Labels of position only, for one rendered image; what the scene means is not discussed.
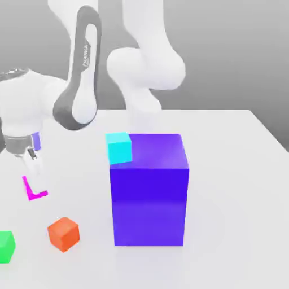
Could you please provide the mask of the small green cube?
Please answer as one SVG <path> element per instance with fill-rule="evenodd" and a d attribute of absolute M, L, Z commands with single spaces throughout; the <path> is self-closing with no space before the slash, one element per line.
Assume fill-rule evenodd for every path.
<path fill-rule="evenodd" d="M 8 264 L 16 244 L 12 231 L 0 231 L 0 264 Z"/>

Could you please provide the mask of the small orange cube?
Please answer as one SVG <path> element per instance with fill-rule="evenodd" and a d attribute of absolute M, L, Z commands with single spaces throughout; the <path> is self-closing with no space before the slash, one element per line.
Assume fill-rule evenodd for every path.
<path fill-rule="evenodd" d="M 79 226 L 68 217 L 55 221 L 47 230 L 51 244 L 61 252 L 68 251 L 80 241 Z"/>

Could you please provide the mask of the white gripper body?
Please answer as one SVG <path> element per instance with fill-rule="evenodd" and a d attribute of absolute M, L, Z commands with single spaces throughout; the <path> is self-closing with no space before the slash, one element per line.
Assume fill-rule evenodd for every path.
<path fill-rule="evenodd" d="M 26 177 L 34 194 L 40 194 L 47 190 L 46 176 L 43 161 L 40 157 L 32 159 L 30 156 L 23 157 L 27 168 Z"/>

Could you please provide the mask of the small magenta cube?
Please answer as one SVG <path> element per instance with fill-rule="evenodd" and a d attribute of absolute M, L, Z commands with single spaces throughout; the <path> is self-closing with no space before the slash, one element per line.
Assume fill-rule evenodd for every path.
<path fill-rule="evenodd" d="M 27 193 L 27 196 L 28 196 L 29 201 L 35 200 L 35 199 L 39 199 L 39 198 L 43 198 L 44 196 L 47 196 L 47 195 L 48 195 L 48 191 L 47 191 L 47 190 L 46 190 L 46 191 L 43 191 L 43 192 L 40 192 L 40 193 L 38 193 L 38 194 L 35 194 L 35 193 L 32 191 L 32 189 L 31 189 L 31 187 L 30 187 L 30 185 L 29 185 L 29 183 L 28 183 L 28 180 L 27 180 L 26 176 L 22 176 L 22 180 L 23 180 L 24 187 L 25 187 L 25 189 L 26 189 L 26 193 Z"/>

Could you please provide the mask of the small cyan cube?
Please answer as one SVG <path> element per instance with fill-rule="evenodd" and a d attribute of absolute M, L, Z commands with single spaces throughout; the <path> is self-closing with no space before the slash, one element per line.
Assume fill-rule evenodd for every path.
<path fill-rule="evenodd" d="M 111 165 L 132 161 L 132 141 L 128 133 L 107 133 L 106 147 Z"/>

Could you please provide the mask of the large purple box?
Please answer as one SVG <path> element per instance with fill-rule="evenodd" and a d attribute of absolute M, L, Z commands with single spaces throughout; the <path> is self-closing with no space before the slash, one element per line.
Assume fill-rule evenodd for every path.
<path fill-rule="evenodd" d="M 189 164 L 179 134 L 131 134 L 133 160 L 110 166 L 116 246 L 182 246 Z"/>

